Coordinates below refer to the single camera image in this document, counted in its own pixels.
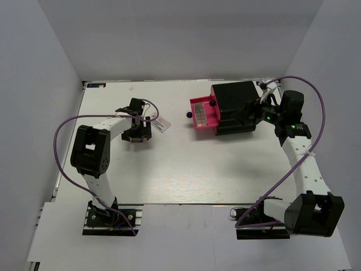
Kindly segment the black drawer organizer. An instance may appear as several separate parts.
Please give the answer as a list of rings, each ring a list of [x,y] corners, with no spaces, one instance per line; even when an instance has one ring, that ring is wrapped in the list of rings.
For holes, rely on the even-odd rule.
[[[233,114],[241,111],[248,101],[259,98],[253,81],[214,84],[211,86],[210,95],[215,101],[214,108],[218,119],[218,126],[214,128],[215,135],[255,131],[255,124],[240,125],[233,117]]]

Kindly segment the pink brown eyeshadow palette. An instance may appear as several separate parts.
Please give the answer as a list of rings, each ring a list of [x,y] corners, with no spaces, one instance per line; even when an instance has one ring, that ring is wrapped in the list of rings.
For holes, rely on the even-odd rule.
[[[205,112],[205,106],[203,103],[195,103],[193,105],[195,127],[203,127],[208,125],[208,119]]]

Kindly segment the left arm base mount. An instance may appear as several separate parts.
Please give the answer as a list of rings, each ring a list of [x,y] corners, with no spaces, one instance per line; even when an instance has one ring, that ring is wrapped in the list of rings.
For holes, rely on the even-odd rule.
[[[117,236],[117,237],[134,237],[137,235],[141,222],[143,205],[123,205],[119,204],[117,209],[122,212],[127,221],[118,213],[107,209],[99,209],[89,201],[85,220],[83,223],[82,235],[84,236]]]

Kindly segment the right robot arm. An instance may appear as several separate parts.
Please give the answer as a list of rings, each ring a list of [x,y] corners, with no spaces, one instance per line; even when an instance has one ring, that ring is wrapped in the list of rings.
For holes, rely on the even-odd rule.
[[[255,105],[254,118],[275,127],[275,134],[291,169],[278,184],[293,176],[296,198],[286,202],[270,196],[260,197],[237,220],[237,230],[283,224],[289,235],[331,237],[345,208],[343,198],[332,194],[316,162],[308,126],[301,122],[304,95],[284,92],[279,106]]]

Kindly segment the colourful eyeshadow palette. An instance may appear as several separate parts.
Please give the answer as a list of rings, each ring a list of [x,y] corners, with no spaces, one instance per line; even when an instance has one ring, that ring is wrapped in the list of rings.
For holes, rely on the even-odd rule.
[[[142,137],[142,138],[131,138],[130,139],[130,143],[131,144],[144,144],[147,142],[147,139]]]

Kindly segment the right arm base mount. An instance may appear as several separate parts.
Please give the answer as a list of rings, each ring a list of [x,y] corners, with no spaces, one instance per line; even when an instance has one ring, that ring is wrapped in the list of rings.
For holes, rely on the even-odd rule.
[[[284,215],[290,203],[268,196],[253,208],[236,228],[238,240],[289,239],[284,226]]]

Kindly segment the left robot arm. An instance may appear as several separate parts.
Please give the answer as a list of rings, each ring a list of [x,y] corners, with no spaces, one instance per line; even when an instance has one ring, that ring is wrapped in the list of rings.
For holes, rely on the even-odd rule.
[[[71,166],[84,178],[93,197],[93,205],[100,211],[106,225],[119,219],[117,199],[111,191],[107,170],[110,165],[111,142],[117,137],[128,143],[145,143],[152,138],[151,121],[144,116],[150,101],[132,98],[130,104],[115,111],[102,122],[81,125],[77,129],[71,153]]]

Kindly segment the white labelled card box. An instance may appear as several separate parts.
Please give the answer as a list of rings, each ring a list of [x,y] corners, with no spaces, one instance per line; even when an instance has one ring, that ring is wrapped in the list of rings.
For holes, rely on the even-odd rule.
[[[156,128],[160,133],[166,132],[171,127],[171,123],[160,115],[156,120],[151,121],[151,125]]]

